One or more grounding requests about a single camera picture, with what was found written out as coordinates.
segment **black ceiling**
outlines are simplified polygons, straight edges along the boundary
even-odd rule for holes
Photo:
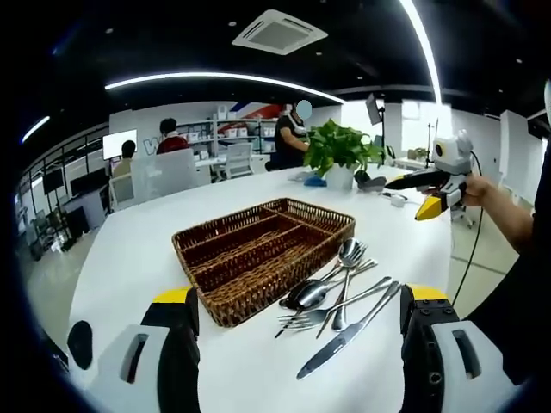
[[[444,101],[496,115],[508,108],[529,116],[543,108],[543,84],[551,74],[544,35],[549,2],[414,3],[435,53]],[[103,88],[152,73],[230,71],[287,80],[343,99],[364,97],[375,86],[383,88],[388,100],[433,99],[426,91],[430,78],[424,55],[398,0],[65,2],[59,10],[50,3],[38,7],[31,15],[26,12],[24,39],[14,51],[15,61],[28,62],[16,68],[14,139],[42,117],[52,119],[21,147],[22,165],[128,108],[210,100],[289,102],[299,96],[270,85],[221,80]],[[329,36],[287,56],[232,46],[266,9],[294,15]],[[314,105],[328,103],[313,99]]]

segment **metal spoon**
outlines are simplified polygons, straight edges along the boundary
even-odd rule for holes
[[[344,251],[347,251],[346,254],[350,253],[350,247],[356,244],[355,241],[352,241],[353,239],[354,238],[345,239],[344,242],[341,244],[341,246],[338,249],[337,262],[335,263],[333,269],[329,273],[321,277],[319,280],[304,280],[301,283],[297,284],[296,286],[293,287],[293,289],[289,292],[288,296],[285,299],[280,300],[279,304],[282,307],[293,308],[293,307],[289,307],[289,305],[292,305],[292,303],[296,301],[297,295],[306,286],[311,285],[313,282],[316,283],[316,282],[324,282],[324,281],[330,280],[332,277],[337,275],[341,271],[341,269],[344,268],[343,260],[342,260],[342,255],[345,254]]]
[[[378,264],[379,263],[377,261],[369,258],[368,260],[363,262],[361,265],[359,265],[358,267],[355,267],[354,269],[352,269],[350,271],[350,278],[353,278],[356,275],[359,275],[362,272],[367,271],[368,269],[376,267]],[[279,305],[281,307],[288,308],[289,310],[309,310],[309,309],[321,304],[323,302],[323,300],[325,299],[326,294],[330,290],[332,290],[333,288],[336,288],[336,287],[340,286],[341,284],[343,284],[344,280],[345,280],[345,277],[342,277],[342,278],[340,278],[338,280],[335,280],[335,281],[330,281],[330,280],[326,280],[326,281],[307,280],[307,281],[309,281],[306,284],[307,286],[319,287],[319,292],[318,292],[319,296],[317,296],[316,299],[313,299],[312,303],[307,308],[299,307],[299,304],[297,302],[297,297],[301,296],[300,293],[301,293],[302,290],[300,290],[298,294],[295,294],[293,298],[288,297],[288,298],[285,298],[285,299],[281,299],[279,301]]]
[[[360,243],[360,248],[362,250],[361,255],[356,258],[355,262],[350,262],[352,265],[347,266],[346,268],[346,277],[344,278],[343,291],[341,292],[343,301],[348,298],[348,287],[350,285],[350,268],[355,267],[359,263],[366,249],[366,247],[362,243]],[[333,318],[333,324],[331,325],[331,327],[335,331],[342,331],[346,328],[346,324],[346,306],[343,305],[335,312],[335,317]]]
[[[355,238],[349,238],[344,242],[338,253],[339,261],[345,268],[355,267],[362,259],[364,252],[365,245],[363,243]],[[319,304],[325,298],[327,291],[329,291],[330,288],[328,287],[329,286],[323,281],[309,283],[296,295],[295,302],[288,302],[288,305],[295,304],[294,308],[297,310],[305,310],[306,308]]]

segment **person's hand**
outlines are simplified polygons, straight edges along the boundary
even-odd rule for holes
[[[480,175],[467,175],[467,189],[463,195],[463,203],[468,207],[482,207],[484,196],[492,184]]]

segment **green leaves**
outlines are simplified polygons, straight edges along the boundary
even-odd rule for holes
[[[368,162],[381,163],[382,148],[363,144],[363,136],[368,135],[351,127],[341,127],[332,119],[321,127],[312,127],[304,164],[323,176],[335,163],[347,168],[362,166],[364,170]]]

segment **cable on floor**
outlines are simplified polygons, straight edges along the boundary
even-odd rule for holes
[[[476,154],[473,151],[471,151],[471,153],[473,154],[474,160],[476,161],[476,165],[479,168],[479,174],[482,175],[482,168],[480,167],[480,161],[479,161],[478,157],[476,156]],[[465,282],[465,279],[467,278],[468,270],[471,268],[471,262],[473,261],[474,252],[476,251],[476,245],[479,242],[480,228],[482,228],[482,215],[483,215],[483,213],[484,213],[484,208],[482,208],[482,206],[481,206],[480,207],[479,228],[476,231],[476,238],[474,239],[473,250],[471,251],[471,256],[468,259],[467,267],[465,268],[465,273],[463,274],[463,277],[461,278],[461,282],[459,283],[459,287],[457,288],[457,292],[455,293],[454,300],[451,303],[452,306],[455,305],[455,302],[457,301],[457,297],[459,297],[459,292],[461,290],[461,287],[463,287],[463,282]]]

